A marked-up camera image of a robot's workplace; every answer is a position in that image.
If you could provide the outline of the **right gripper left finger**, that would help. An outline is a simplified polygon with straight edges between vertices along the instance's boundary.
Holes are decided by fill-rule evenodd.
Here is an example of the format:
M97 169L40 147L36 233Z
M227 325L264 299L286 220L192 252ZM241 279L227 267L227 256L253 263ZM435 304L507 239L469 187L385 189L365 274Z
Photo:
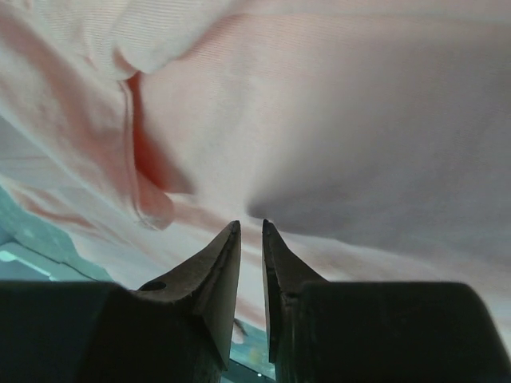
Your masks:
M183 314L228 368L240 275L240 222L230 222L201 251L141 286L136 294Z

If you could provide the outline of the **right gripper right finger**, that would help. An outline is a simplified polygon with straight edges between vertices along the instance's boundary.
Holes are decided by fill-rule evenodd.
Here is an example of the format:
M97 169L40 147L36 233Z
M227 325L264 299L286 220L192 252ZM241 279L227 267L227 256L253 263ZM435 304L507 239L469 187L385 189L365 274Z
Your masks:
M270 362L309 363L317 329L331 316L331 284L288 247L267 219L262 240Z

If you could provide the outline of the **salmon pink t shirt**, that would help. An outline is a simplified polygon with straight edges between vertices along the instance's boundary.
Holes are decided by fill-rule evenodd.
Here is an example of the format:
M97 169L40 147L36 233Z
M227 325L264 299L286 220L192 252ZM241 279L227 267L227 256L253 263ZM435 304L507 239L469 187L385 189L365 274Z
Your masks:
M1 186L136 288L242 224L320 274L470 284L510 338L507 1L4 1Z

